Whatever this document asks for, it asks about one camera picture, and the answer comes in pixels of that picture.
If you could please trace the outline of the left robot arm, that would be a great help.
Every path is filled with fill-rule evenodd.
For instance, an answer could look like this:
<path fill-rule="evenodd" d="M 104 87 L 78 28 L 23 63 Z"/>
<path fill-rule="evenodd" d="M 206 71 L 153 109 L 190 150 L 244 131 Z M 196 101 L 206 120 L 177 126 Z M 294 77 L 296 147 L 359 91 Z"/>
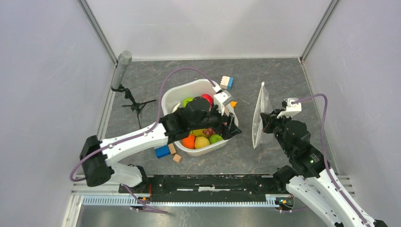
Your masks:
<path fill-rule="evenodd" d="M 141 130 L 99 140 L 87 138 L 80 154 L 87 186 L 96 187 L 106 182 L 122 183 L 136 192 L 148 188 L 148 179 L 140 166 L 125 166 L 120 160 L 149 148 L 158 148 L 187 138 L 191 131 L 212 128 L 224 140 L 240 134 L 235 115 L 225 113 L 232 97 L 219 93 L 213 96 L 213 106 L 202 97 L 196 97 L 185 107 L 179 107 L 152 125 Z"/>

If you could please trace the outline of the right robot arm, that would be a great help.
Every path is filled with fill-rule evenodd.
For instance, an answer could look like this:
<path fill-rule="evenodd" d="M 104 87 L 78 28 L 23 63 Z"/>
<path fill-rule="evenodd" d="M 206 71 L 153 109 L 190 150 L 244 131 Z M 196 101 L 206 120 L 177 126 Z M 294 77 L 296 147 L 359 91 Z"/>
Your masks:
<path fill-rule="evenodd" d="M 262 131 L 273 134 L 289 158 L 274 174 L 273 187 L 299 198 L 329 227 L 384 227 L 368 215 L 341 184 L 324 155 L 310 143 L 305 123 L 279 117 L 279 111 L 261 113 Z"/>

